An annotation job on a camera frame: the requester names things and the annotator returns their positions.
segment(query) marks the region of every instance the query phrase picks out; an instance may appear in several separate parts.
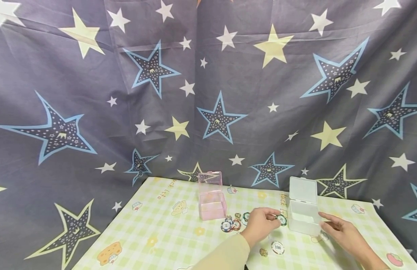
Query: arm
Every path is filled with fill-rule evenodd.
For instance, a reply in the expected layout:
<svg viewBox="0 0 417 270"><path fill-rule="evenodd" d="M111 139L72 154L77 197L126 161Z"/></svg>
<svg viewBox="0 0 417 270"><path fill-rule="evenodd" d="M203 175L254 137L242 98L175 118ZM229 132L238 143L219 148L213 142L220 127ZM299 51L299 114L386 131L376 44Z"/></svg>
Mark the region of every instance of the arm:
<svg viewBox="0 0 417 270"><path fill-rule="evenodd" d="M323 212L319 212L319 215L329 220L321 222L322 229L350 253L365 270L390 270L351 222Z"/></svg>
<svg viewBox="0 0 417 270"><path fill-rule="evenodd" d="M245 238L240 234L234 235L205 256L192 270L243 270L250 251Z"/></svg>
<svg viewBox="0 0 417 270"><path fill-rule="evenodd" d="M192 270L243 270L252 247L280 227L281 222L274 215L280 215L280 211L255 208L250 213L246 228L239 235L226 239Z"/></svg>

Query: cartoon bear print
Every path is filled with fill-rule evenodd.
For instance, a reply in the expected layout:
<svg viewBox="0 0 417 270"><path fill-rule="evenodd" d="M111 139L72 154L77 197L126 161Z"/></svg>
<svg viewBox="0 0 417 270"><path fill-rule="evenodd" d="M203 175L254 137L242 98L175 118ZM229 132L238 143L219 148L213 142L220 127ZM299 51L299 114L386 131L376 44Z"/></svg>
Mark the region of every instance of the cartoon bear print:
<svg viewBox="0 0 417 270"><path fill-rule="evenodd" d="M186 207L186 201L180 201L175 203L175 205L172 207L172 216L178 215L180 213L186 214L188 212L189 208Z"/></svg>
<svg viewBox="0 0 417 270"><path fill-rule="evenodd" d="M114 242L99 253L97 260L100 262L101 266L106 264L113 264L121 252L122 247L120 242Z"/></svg>

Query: beige sleeve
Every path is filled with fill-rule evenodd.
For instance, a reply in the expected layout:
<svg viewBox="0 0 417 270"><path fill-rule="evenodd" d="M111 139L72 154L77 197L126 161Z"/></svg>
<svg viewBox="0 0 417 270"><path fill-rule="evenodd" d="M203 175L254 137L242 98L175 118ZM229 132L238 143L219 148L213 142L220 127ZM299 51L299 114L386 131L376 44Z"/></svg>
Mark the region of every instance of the beige sleeve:
<svg viewBox="0 0 417 270"><path fill-rule="evenodd" d="M249 256L249 244L241 234L229 237L201 259L192 270L243 270Z"/></svg>

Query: gray curtain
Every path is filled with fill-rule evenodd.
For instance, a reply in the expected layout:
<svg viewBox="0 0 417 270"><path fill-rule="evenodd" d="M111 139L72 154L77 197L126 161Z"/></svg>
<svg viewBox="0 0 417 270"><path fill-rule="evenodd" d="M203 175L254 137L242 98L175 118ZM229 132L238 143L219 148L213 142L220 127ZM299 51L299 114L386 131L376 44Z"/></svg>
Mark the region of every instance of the gray curtain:
<svg viewBox="0 0 417 270"><path fill-rule="evenodd" d="M147 176L373 202L417 261L417 0L0 0L0 269L71 269Z"/></svg>

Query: white plastic box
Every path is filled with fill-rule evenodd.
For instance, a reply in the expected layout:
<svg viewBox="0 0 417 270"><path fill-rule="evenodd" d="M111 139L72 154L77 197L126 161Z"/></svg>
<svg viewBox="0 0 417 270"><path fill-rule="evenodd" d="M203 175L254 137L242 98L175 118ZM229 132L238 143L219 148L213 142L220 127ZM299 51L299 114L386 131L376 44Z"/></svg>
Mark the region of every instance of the white plastic box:
<svg viewBox="0 0 417 270"><path fill-rule="evenodd" d="M304 177L290 177L288 226L290 230L310 236L321 231L318 215L317 182Z"/></svg>

